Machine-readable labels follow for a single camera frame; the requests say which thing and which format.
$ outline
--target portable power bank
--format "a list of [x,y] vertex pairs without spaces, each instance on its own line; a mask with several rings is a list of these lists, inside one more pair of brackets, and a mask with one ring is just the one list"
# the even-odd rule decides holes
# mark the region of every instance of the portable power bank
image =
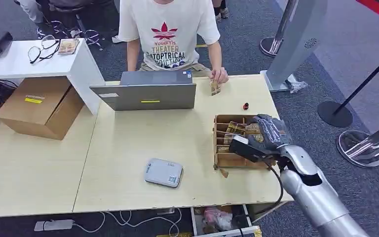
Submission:
[[181,179],[182,165],[152,158],[146,165],[145,180],[146,182],[161,184],[176,188]]

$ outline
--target drawer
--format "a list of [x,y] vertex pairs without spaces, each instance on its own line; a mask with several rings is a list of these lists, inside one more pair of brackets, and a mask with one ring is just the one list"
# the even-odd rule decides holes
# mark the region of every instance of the drawer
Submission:
[[[233,216],[239,214],[248,214],[246,205],[232,205],[232,206],[222,206],[220,207],[222,211],[232,212]],[[191,217],[192,217],[192,228],[194,231],[194,236],[203,236],[203,237],[232,237],[240,236],[240,230],[234,228],[234,230],[205,234],[203,228],[206,226],[203,219],[203,210],[204,207],[191,207]],[[258,227],[252,226],[251,220],[249,217],[244,217],[241,220],[242,232],[244,235],[255,233],[258,230]]]

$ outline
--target gray laptop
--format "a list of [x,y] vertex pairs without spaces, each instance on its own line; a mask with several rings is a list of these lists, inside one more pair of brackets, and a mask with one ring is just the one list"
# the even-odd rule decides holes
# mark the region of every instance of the gray laptop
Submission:
[[191,71],[123,72],[119,85],[90,86],[113,110],[192,109]]

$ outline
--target red logo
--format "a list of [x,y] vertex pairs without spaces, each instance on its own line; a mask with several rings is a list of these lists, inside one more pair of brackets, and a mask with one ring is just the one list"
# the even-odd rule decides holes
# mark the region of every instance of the red logo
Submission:
[[168,26],[165,22],[163,22],[162,28],[160,30],[152,28],[152,31],[156,34],[153,38],[159,38],[159,40],[167,39],[170,40],[171,38],[175,37],[174,33],[178,29],[170,29],[168,30]]

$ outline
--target light wooden desk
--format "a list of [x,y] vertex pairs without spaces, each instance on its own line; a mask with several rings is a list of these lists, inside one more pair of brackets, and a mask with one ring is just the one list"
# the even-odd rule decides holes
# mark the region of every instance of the light wooden desk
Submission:
[[84,107],[63,141],[0,122],[0,216],[72,212],[95,119]]
[[[215,115],[278,116],[263,77],[232,77],[215,96],[208,79],[194,81],[194,110],[114,112],[101,103],[97,116],[83,108],[63,141],[0,122],[0,216],[274,202],[272,172],[229,169],[225,179],[213,169]],[[143,180],[152,157],[183,165],[178,188]]]
[[[271,171],[213,169],[212,128],[219,114],[278,117],[263,76],[235,76],[211,96],[209,79],[195,78],[193,110],[115,112],[102,103],[74,212],[272,203],[280,187]],[[249,110],[242,109],[249,103]],[[146,183],[150,158],[180,163],[176,189]],[[292,197],[285,194],[282,201]]]

